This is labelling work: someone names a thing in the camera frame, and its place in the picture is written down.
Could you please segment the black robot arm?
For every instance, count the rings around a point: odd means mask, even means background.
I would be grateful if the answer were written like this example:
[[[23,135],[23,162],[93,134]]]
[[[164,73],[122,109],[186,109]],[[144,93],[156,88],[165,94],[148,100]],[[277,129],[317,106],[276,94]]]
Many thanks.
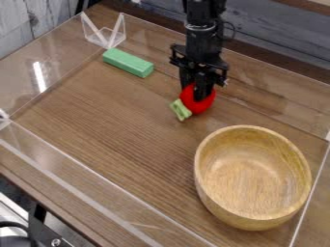
[[[180,67],[181,86],[193,86],[194,101],[212,96],[214,85],[226,85],[229,64],[222,59],[228,0],[184,0],[188,15],[186,43],[170,46],[170,63]]]

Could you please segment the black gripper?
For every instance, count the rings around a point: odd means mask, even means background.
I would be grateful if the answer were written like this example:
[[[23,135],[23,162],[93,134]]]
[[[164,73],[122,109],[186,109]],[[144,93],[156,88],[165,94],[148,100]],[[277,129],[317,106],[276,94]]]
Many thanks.
[[[177,43],[170,46],[170,49],[170,63],[180,67],[181,86],[186,88],[196,82],[194,100],[202,101],[210,96],[213,89],[208,74],[214,78],[216,84],[225,87],[230,66],[221,58],[221,53],[200,54],[194,52],[189,54],[188,46]]]

